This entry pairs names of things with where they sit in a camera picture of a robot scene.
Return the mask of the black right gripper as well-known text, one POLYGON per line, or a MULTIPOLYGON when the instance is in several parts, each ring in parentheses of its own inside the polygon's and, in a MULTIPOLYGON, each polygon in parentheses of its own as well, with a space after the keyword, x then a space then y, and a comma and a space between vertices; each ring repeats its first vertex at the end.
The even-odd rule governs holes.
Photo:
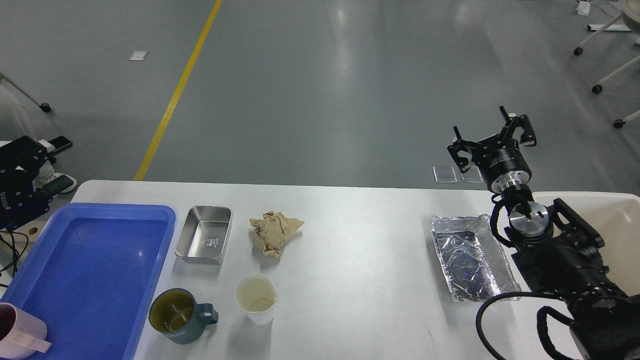
POLYGON ((505 125, 499 132, 499 141, 474 142, 463 139, 457 126, 453 126, 455 138, 446 149, 460 170, 468 173, 477 166, 487 189, 501 194, 513 184, 527 184, 532 172, 520 147, 537 146, 537 135, 526 114, 510 115, 503 105, 499 107, 505 125))

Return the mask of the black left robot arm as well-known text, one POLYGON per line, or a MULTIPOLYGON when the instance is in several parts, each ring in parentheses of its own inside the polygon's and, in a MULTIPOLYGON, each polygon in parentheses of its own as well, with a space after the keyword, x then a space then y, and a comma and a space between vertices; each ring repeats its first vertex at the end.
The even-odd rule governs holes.
POLYGON ((34 181, 47 162, 73 147, 64 136, 36 141, 22 136, 1 146, 0 150, 0 228, 14 230, 39 218, 50 210, 57 194, 73 185, 62 175, 48 180, 42 187, 34 181))

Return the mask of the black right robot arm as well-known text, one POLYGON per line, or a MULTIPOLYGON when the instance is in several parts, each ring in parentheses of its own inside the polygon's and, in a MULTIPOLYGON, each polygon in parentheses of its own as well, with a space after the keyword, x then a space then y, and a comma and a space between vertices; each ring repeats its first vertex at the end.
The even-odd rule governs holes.
POLYGON ((537 310, 536 331, 542 348, 553 360, 566 360, 553 344, 548 317, 568 326, 585 360, 637 360, 640 352, 639 296, 626 294, 608 278, 603 237, 567 203, 535 201, 528 186, 532 176, 520 146, 534 147, 537 136, 526 114, 511 115, 499 107, 504 124, 493 136, 475 142, 463 139, 457 126, 447 150, 462 174, 476 166, 492 193, 489 228, 507 248, 529 291, 497 294, 480 306, 475 328, 480 341, 497 360, 483 332, 483 315, 490 305, 513 297, 563 301, 569 316, 551 306, 537 310))

